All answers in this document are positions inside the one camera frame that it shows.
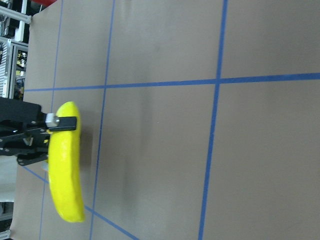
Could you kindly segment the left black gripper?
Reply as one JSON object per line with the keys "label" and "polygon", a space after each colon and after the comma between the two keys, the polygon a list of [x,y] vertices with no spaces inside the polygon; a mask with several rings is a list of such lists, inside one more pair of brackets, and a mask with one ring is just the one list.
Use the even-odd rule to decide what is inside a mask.
{"label": "left black gripper", "polygon": [[75,116],[47,115],[42,106],[26,101],[0,98],[0,155],[16,157],[20,166],[42,162],[41,169],[49,171],[48,148],[51,132],[75,131]]}

